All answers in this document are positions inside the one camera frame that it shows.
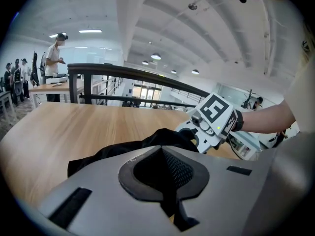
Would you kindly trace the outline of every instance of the black rubber pad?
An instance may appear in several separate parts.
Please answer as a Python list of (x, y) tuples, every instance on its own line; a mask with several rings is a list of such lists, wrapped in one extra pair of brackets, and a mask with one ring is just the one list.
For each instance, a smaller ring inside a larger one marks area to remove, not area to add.
[(241, 168), (241, 167), (236, 167), (236, 166), (229, 166), (227, 167), (228, 171), (236, 172), (239, 174), (247, 175), (249, 176), (252, 173), (252, 170)]
[(91, 193), (91, 190), (77, 188), (49, 217), (49, 220), (66, 229)]

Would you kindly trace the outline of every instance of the metal railing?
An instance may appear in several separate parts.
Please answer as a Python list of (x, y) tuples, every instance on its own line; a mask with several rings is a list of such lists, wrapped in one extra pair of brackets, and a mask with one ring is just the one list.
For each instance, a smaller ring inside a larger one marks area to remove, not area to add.
[(182, 90), (178, 90), (178, 89), (175, 89), (175, 88), (172, 88), (172, 91), (175, 92), (175, 93), (178, 93), (188, 99), (191, 99), (191, 100), (194, 100), (198, 103), (200, 103), (201, 101), (203, 101), (205, 99), (205, 97), (202, 97), (202, 96), (199, 96), (197, 94), (194, 94), (194, 93), (189, 93), (189, 92), (186, 92), (186, 91), (182, 91)]
[(160, 100), (148, 100), (140, 99), (133, 97), (123, 97), (123, 96), (114, 96), (109, 95), (106, 92), (105, 95), (92, 94), (91, 93), (91, 80), (92, 75), (105, 75), (118, 78), (127, 78), (138, 81), (145, 81), (149, 83), (155, 83), (162, 86), (166, 86), (173, 89), (184, 90), (186, 92), (192, 93), (193, 95), (198, 95), (199, 97), (207, 97), (209, 93), (202, 91), (200, 89), (194, 88), (182, 82), (172, 80), (166, 77), (162, 77), (153, 73), (148, 73), (133, 68), (127, 68), (122, 66), (108, 65), (108, 64), (89, 64), (89, 63), (76, 63), (68, 65), (68, 72), (70, 75), (69, 85), (70, 85), (70, 101), (71, 103), (77, 102), (77, 85), (76, 78), (78, 74), (84, 75), (84, 95), (82, 96), (85, 99), (85, 104), (92, 104), (92, 99), (99, 100), (119, 100), (119, 101), (133, 101), (133, 102), (145, 102), (145, 103), (155, 103), (155, 104), (164, 104), (172, 106), (183, 106), (183, 107), (195, 107), (195, 105), (182, 104), (169, 101), (160, 101)]
[[(121, 83), (123, 82), (123, 78), (117, 78), (117, 77), (109, 77), (106, 76), (105, 80), (104, 78), (102, 78), (102, 80), (100, 81), (96, 81), (93, 83), (92, 88), (94, 91), (96, 91), (94, 93), (94, 95), (115, 95), (115, 90), (119, 88), (119, 86), (121, 85)], [(107, 105), (107, 100), (104, 99), (94, 99), (95, 100), (95, 104), (97, 105)]]

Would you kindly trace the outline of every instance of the handrail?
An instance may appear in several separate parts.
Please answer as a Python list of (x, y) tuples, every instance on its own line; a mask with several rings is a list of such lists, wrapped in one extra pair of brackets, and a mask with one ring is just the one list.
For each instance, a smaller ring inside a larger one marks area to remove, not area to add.
[(199, 95), (196, 95), (196, 94), (193, 94), (193, 93), (189, 93), (189, 92), (186, 92), (186, 91), (174, 89), (174, 88), (172, 88), (172, 91), (175, 92), (175, 93), (178, 93), (180, 95), (183, 95), (183, 96), (185, 96), (188, 99), (194, 100), (194, 101), (196, 101), (198, 103), (200, 103), (201, 101), (203, 101), (205, 99), (205, 97), (202, 97), (202, 96), (199, 96)]
[(182, 104), (182, 103), (171, 102), (171, 101), (148, 100), (148, 99), (114, 96), (114, 95), (92, 94), (92, 97), (93, 99), (99, 99), (99, 100), (119, 100), (119, 101), (132, 101), (132, 102), (138, 102), (138, 103), (145, 102), (145, 103), (155, 103), (155, 104), (161, 104), (161, 105), (181, 106), (181, 107), (190, 107), (190, 108), (194, 108), (196, 106), (196, 105)]
[[(91, 93), (91, 80), (92, 75), (106, 75), (107, 79), (109, 76), (114, 77), (114, 87), (113, 94), (115, 95), (116, 85), (120, 85), (123, 81), (123, 78), (145, 81), (149, 83), (155, 83), (158, 85), (166, 86), (169, 88), (175, 88), (178, 90), (188, 91), (189, 93), (200, 95), (201, 97), (206, 97), (209, 93), (202, 91), (200, 89), (194, 88), (182, 82), (172, 80), (170, 78), (162, 77), (157, 74), (148, 73), (140, 70), (136, 70), (133, 68), (108, 65), (108, 64), (91, 64), (91, 63), (76, 63), (76, 64), (68, 64), (68, 73), (70, 75), (69, 78), (69, 86), (70, 86), (70, 101), (71, 103), (77, 102), (77, 74), (84, 75), (84, 95), (82, 96), (85, 99), (86, 104), (92, 104), (92, 99), (106, 99), (108, 100), (108, 82), (106, 83), (106, 95), (94, 95)], [(158, 103), (158, 101), (153, 100), (142, 100), (142, 102), (151, 102)], [(189, 106), (187, 104), (174, 104), (172, 102), (167, 102), (166, 104), (178, 105), (178, 106)]]
[(108, 75), (113, 77), (121, 77), (133, 80), (141, 80), (149, 83), (155, 83), (169, 88), (188, 91), (203, 97), (209, 95), (208, 92), (194, 88), (185, 83), (162, 77), (157, 74), (136, 70), (116, 65), (108, 64), (91, 64), (91, 63), (74, 63), (68, 64), (69, 74), (90, 74), (90, 75)]

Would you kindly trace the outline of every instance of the black cable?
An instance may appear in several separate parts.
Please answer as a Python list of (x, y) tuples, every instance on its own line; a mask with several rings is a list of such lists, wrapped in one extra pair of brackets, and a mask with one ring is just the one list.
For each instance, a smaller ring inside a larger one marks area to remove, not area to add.
[(233, 148), (233, 146), (232, 146), (232, 144), (231, 144), (230, 134), (228, 134), (228, 141), (229, 141), (229, 144), (230, 144), (231, 149), (232, 149), (232, 151), (234, 152), (234, 154), (236, 154), (236, 156), (237, 156), (238, 158), (240, 158), (241, 160), (244, 160), (244, 159), (238, 154), (238, 152), (235, 152), (235, 150), (234, 150), (234, 148)]

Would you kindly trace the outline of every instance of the desk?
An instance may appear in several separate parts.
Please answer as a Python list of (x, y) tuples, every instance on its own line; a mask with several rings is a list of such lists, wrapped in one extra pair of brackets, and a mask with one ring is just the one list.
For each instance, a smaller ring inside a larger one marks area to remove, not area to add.
[[(32, 88), (29, 90), (31, 99), (33, 100), (34, 108), (38, 107), (37, 98), (36, 98), (37, 94), (63, 94), (64, 101), (68, 102), (66, 94), (70, 92), (69, 81), (64, 82), (61, 86), (53, 87), (53, 85), (55, 85), (55, 84), (44, 84), (44, 85), (40, 85), (38, 87), (35, 87), (35, 88)], [(80, 79), (77, 79), (78, 103), (80, 102), (79, 95), (83, 91), (84, 91), (83, 81)]]
[(66, 180), (69, 161), (160, 128), (175, 130), (188, 118), (171, 110), (45, 102), (1, 140), (0, 167), (13, 194), (36, 206)]
[(7, 113), (6, 108), (5, 108), (5, 99), (6, 99), (6, 98), (9, 99), (10, 108), (11, 108), (11, 112), (12, 112), (12, 114), (13, 114), (14, 119), (15, 119), (16, 121), (17, 121), (18, 119), (16, 118), (16, 114), (15, 114), (14, 107), (13, 107), (13, 104), (12, 104), (11, 93), (10, 93), (9, 91), (7, 91), (7, 92), (1, 92), (1, 93), (0, 93), (0, 101), (2, 102), (3, 113), (4, 113), (5, 119), (6, 119), (6, 121), (8, 122), (8, 124), (11, 124), (10, 119), (9, 119), (9, 116), (8, 116), (8, 113)]

